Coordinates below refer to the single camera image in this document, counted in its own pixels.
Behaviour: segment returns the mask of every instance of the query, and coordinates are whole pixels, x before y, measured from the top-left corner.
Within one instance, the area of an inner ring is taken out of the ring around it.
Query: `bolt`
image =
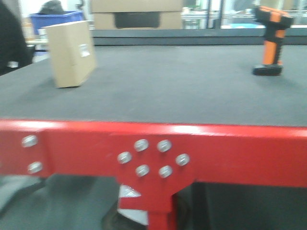
[[[162,168],[159,170],[159,175],[160,175],[162,178],[167,178],[167,177],[169,177],[172,173],[173,173],[173,169],[172,169],[172,167],[169,166],[169,165],[164,166],[164,167],[162,167]]]
[[[190,162],[190,156],[185,153],[176,157],[176,164],[179,166],[184,166],[189,162]]]
[[[144,164],[136,168],[135,170],[138,177],[145,176],[149,173],[149,166]]]
[[[24,148],[29,148],[37,144],[37,137],[35,135],[29,135],[22,140],[22,146]]]
[[[42,170],[43,170],[42,162],[36,161],[28,165],[28,172],[30,174],[38,173],[39,171],[42,171]]]
[[[149,146],[148,144],[148,140],[146,139],[141,139],[141,140],[138,140],[134,143],[134,148],[137,152],[142,152],[144,151],[145,149],[147,149]]]
[[[172,148],[172,143],[169,140],[162,140],[157,145],[160,152],[169,151]]]
[[[126,164],[132,159],[132,156],[129,152],[123,152],[118,155],[117,160],[120,164]]]

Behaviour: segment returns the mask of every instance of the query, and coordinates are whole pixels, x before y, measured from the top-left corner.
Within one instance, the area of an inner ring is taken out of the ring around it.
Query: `cardboard box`
[[[182,11],[183,0],[92,0],[93,13]]]
[[[181,29],[181,12],[95,13],[96,30],[114,29]]]
[[[294,8],[294,0],[285,0],[283,2],[283,10],[291,10]]]
[[[49,40],[56,86],[80,86],[96,68],[88,22],[63,23],[44,28]]]
[[[282,7],[282,10],[291,10],[293,8],[294,0],[284,0],[283,5],[281,5],[280,0],[261,0],[260,4],[262,6],[268,6],[276,9]]]

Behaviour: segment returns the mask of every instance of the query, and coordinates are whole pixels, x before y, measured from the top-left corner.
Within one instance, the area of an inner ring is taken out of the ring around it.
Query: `red metal frame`
[[[24,148],[28,135],[38,144]],[[149,148],[136,152],[139,139]],[[160,153],[164,139],[172,148]],[[132,160],[119,164],[124,151]],[[181,167],[175,158],[183,153],[190,162]],[[121,208],[148,210],[149,230],[174,230],[172,196],[195,181],[307,187],[307,127],[0,120],[0,173],[27,175],[35,161],[43,163],[35,176],[114,176],[141,193],[122,198]],[[150,172],[140,178],[135,169],[143,164]],[[173,174],[163,179],[165,165]]]

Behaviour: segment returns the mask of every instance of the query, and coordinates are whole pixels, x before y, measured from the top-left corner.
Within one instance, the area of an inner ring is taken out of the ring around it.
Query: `person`
[[[0,76],[31,63],[21,24],[0,0]]]

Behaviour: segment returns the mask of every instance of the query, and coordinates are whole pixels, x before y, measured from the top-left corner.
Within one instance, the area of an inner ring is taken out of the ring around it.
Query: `blue bin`
[[[66,14],[30,14],[30,18],[34,27],[34,33],[37,35],[38,30],[44,26],[70,23],[83,20],[83,11],[67,11]]]

